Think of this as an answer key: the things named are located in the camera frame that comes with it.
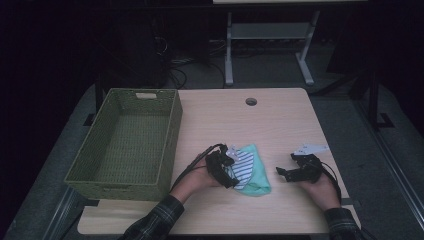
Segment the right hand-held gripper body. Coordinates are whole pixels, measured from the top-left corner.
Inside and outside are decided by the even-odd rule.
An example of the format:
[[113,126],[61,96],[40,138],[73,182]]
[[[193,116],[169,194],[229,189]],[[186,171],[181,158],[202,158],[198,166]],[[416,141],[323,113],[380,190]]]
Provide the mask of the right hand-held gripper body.
[[295,150],[291,154],[291,158],[298,164],[299,168],[290,173],[290,180],[292,182],[317,182],[324,168],[316,153],[322,153],[328,149],[328,145],[303,144]]

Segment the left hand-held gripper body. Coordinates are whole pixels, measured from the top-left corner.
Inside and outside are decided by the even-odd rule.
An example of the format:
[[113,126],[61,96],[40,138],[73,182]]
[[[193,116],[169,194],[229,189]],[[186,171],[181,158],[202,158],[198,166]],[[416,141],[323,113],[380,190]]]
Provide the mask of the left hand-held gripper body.
[[231,177],[226,173],[226,168],[231,166],[235,160],[236,152],[225,144],[216,144],[207,151],[205,160],[209,174],[219,183],[231,183]]

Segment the blue white striped bib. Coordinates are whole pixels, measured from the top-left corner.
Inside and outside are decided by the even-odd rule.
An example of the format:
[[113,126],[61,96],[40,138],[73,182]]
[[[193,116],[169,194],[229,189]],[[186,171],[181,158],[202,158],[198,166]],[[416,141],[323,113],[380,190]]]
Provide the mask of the blue white striped bib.
[[226,168],[226,173],[236,179],[238,183],[234,186],[236,190],[242,190],[251,180],[253,175],[254,154],[245,151],[236,151],[237,159]]

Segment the mint green bib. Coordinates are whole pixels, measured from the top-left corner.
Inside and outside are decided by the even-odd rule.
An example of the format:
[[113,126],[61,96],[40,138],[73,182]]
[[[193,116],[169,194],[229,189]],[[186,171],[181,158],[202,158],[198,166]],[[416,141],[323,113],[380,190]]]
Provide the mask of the mint green bib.
[[271,185],[268,181],[265,166],[259,156],[255,144],[250,144],[241,148],[242,152],[253,155],[253,172],[249,182],[239,190],[239,193],[247,196],[263,196],[271,192]]

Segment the green woven basket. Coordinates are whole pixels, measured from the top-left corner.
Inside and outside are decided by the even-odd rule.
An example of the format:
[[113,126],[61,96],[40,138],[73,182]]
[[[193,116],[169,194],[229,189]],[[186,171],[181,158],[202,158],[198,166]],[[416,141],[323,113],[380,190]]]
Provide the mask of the green woven basket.
[[65,182],[89,199],[161,200],[182,115],[174,89],[110,89]]

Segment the person's left hand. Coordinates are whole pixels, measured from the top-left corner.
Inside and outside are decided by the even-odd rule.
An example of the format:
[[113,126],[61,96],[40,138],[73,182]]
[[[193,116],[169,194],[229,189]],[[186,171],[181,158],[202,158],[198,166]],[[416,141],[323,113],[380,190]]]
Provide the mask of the person's left hand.
[[193,194],[220,184],[208,173],[206,161],[202,158],[171,190],[170,194],[184,204]]

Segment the person's right hand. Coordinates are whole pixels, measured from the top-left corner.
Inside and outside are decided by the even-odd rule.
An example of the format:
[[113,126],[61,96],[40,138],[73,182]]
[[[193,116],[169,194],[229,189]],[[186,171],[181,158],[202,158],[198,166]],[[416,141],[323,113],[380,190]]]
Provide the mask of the person's right hand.
[[322,211],[341,207],[337,191],[326,175],[321,175],[315,183],[302,181],[298,185],[306,191]]

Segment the black metal stand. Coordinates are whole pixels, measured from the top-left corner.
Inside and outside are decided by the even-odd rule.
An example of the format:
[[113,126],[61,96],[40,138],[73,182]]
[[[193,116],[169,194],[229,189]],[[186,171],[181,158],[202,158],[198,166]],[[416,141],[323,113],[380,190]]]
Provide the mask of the black metal stand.
[[379,81],[376,72],[372,72],[369,81],[368,121],[375,131],[381,128],[393,128],[394,124],[386,113],[378,112]]

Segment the white metal table frame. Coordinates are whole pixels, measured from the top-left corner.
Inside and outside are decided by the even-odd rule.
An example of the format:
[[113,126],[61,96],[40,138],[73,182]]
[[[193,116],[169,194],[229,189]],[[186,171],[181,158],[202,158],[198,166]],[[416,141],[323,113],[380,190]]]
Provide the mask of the white metal table frame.
[[232,64],[233,40],[303,40],[303,49],[295,53],[297,64],[302,73],[305,84],[312,86],[315,81],[306,62],[317,22],[320,16],[315,11],[309,22],[295,23],[234,23],[232,13],[227,14],[226,54],[224,60],[226,86],[234,84]]

